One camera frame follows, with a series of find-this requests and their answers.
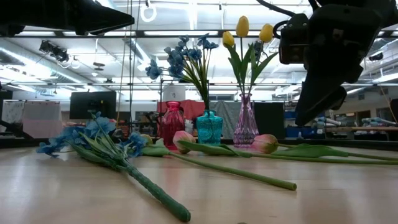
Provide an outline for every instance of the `purple glass vase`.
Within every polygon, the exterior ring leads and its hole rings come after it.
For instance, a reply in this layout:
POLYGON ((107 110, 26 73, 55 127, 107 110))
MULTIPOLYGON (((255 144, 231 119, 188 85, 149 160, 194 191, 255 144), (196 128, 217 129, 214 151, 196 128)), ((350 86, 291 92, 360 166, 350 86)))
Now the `purple glass vase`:
POLYGON ((242 98, 242 107, 239 114, 239 120, 234 132, 234 146, 239 148, 251 147, 254 138, 259 135, 253 110, 251 109, 250 95, 240 94, 242 98))
POLYGON ((177 131, 185 130, 185 123, 180 113, 181 103, 178 101, 167 101, 167 111, 162 118, 160 137, 164 140, 164 145, 170 150, 177 150, 173 143, 174 134, 177 131))

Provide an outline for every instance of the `table surface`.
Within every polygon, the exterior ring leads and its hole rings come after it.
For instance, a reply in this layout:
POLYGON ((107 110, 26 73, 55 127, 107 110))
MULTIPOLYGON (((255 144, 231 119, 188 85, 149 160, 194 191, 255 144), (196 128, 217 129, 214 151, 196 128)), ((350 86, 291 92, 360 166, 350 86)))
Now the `table surface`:
MULTIPOLYGON (((396 152, 348 149, 380 156, 396 152)), ((175 158, 132 162, 192 214, 197 224, 397 223, 398 167, 197 159, 295 182, 289 191, 175 158)), ((80 159, 52 159, 32 148, 0 150, 1 224, 179 223, 135 180, 80 159)))

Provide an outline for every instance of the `monitor screen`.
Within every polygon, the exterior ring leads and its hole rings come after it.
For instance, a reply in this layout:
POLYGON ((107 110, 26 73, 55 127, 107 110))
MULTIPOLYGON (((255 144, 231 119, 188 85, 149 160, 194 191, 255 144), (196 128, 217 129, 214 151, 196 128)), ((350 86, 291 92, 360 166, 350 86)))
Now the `monitor screen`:
POLYGON ((91 119, 101 112, 102 117, 116 118, 116 92, 74 92, 70 97, 69 119, 91 119))

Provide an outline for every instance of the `teal glass vase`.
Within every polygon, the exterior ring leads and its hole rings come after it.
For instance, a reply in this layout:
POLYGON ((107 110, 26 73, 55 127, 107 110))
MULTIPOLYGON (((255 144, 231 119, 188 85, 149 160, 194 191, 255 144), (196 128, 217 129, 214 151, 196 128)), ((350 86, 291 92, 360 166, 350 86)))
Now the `teal glass vase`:
POLYGON ((205 110, 203 116, 197 118, 199 144, 218 145, 221 143, 223 118, 216 116, 213 110, 205 110))

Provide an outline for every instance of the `vase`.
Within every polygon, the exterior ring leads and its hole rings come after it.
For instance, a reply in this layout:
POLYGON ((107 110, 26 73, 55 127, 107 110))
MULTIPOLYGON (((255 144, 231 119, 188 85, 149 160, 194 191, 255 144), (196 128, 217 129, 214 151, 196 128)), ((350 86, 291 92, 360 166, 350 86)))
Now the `vase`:
POLYGON ((205 110, 203 116, 197 118, 199 144, 218 145, 221 143, 223 119, 216 116, 213 110, 205 110))
POLYGON ((253 110, 251 109, 250 95, 240 94, 242 98, 241 112, 234 132, 234 146, 249 148, 254 138, 259 134, 253 110))
POLYGON ((170 150, 177 150, 173 143, 174 134, 177 131, 185 130, 185 123, 180 113, 181 103, 178 101, 167 101, 167 111, 162 118, 160 137, 164 140, 164 145, 170 150))

